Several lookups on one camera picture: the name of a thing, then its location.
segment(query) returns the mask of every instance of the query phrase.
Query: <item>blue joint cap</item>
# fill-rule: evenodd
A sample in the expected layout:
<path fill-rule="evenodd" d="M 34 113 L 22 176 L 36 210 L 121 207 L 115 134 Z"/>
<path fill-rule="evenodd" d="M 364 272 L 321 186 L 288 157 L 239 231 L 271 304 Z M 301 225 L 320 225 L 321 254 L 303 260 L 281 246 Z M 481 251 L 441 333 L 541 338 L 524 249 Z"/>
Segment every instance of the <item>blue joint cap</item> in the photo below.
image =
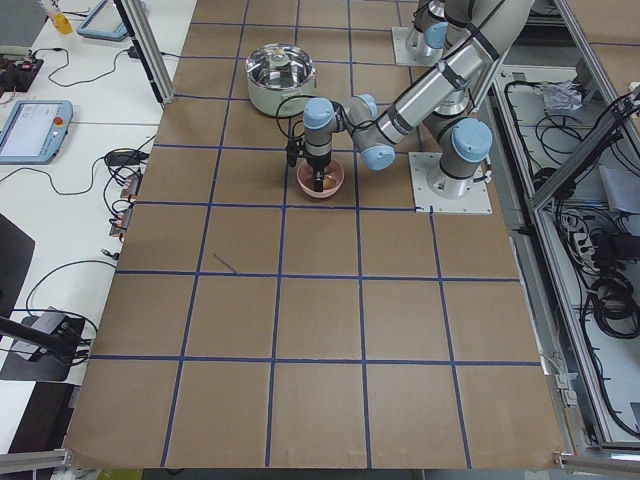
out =
<path fill-rule="evenodd" d="M 436 23 L 427 28 L 427 33 L 425 34 L 427 45 L 436 50 L 443 49 L 448 28 L 449 24 L 447 22 Z"/>
<path fill-rule="evenodd" d="M 331 122 L 334 115 L 333 105 L 326 98 L 312 98 L 304 107 L 304 126 L 311 130 L 320 130 Z"/>
<path fill-rule="evenodd" d="M 396 152 L 389 145 L 376 145 L 362 152 L 362 158 L 371 170 L 384 170 L 396 159 Z"/>
<path fill-rule="evenodd" d="M 451 143 L 456 153 L 469 163 L 480 163 L 493 145 L 489 127 L 475 118 L 459 121 L 451 133 Z"/>
<path fill-rule="evenodd" d="M 371 116 L 376 118 L 378 116 L 378 106 L 376 105 L 376 100 L 368 93 L 364 93 L 362 95 L 356 95 L 358 98 L 364 100 L 364 103 L 367 104 L 369 110 L 371 111 Z"/>

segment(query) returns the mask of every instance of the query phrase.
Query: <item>pink bowl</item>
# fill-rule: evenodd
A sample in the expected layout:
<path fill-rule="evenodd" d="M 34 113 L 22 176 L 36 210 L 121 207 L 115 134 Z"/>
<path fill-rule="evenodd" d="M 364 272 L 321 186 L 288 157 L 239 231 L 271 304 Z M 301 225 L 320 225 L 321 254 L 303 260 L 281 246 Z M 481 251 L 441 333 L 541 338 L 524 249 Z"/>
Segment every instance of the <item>pink bowl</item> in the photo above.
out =
<path fill-rule="evenodd" d="M 324 189 L 322 192 L 313 191 L 313 168 L 306 161 L 302 162 L 297 171 L 298 184 L 310 197 L 329 198 L 335 194 L 344 181 L 344 170 L 335 160 L 324 169 Z"/>

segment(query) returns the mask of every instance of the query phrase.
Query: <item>white mounting plate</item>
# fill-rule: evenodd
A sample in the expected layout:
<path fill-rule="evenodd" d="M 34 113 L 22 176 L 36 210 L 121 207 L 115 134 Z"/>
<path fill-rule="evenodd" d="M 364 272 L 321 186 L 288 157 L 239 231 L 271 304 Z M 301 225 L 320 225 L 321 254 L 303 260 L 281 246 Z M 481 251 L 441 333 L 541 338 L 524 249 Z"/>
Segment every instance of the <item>white mounting plate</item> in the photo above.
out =
<path fill-rule="evenodd" d="M 406 42 L 413 27 L 393 27 L 391 28 L 391 38 L 393 38 L 393 52 L 396 56 L 396 65 L 407 67 L 430 67 L 440 60 L 441 55 L 434 57 L 417 57 L 407 50 Z"/>
<path fill-rule="evenodd" d="M 440 160 L 440 153 L 409 153 L 413 200 L 416 212 L 458 213 L 467 215 L 491 215 L 491 202 L 485 182 L 474 183 L 469 193 L 458 200 L 449 200 L 436 195 L 427 185 L 427 172 Z M 483 175 L 478 167 L 476 177 Z"/>

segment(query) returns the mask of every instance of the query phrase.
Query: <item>computer monitor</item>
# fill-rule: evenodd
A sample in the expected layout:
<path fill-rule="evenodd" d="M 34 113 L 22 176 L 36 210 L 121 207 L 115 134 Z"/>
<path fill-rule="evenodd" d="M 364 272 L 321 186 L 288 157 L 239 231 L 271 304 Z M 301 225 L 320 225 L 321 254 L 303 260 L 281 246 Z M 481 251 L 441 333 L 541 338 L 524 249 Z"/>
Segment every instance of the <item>computer monitor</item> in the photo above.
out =
<path fill-rule="evenodd" d="M 84 320 L 49 309 L 21 323 L 9 317 L 22 290 L 35 242 L 0 214 L 0 338 L 13 338 L 0 370 L 2 380 L 64 380 L 74 357 Z"/>

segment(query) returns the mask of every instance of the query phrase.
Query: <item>metal pot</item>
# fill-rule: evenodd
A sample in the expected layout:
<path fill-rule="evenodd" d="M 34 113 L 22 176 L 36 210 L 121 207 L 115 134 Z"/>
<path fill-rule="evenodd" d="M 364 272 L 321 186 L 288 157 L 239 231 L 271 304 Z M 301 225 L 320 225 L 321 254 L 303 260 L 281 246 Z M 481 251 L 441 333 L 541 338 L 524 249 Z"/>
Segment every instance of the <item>metal pot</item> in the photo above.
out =
<path fill-rule="evenodd" d="M 304 110 L 307 98 L 315 95 L 316 69 L 311 58 L 293 45 L 270 44 L 254 51 L 246 61 L 249 98 L 263 113 L 291 117 Z"/>

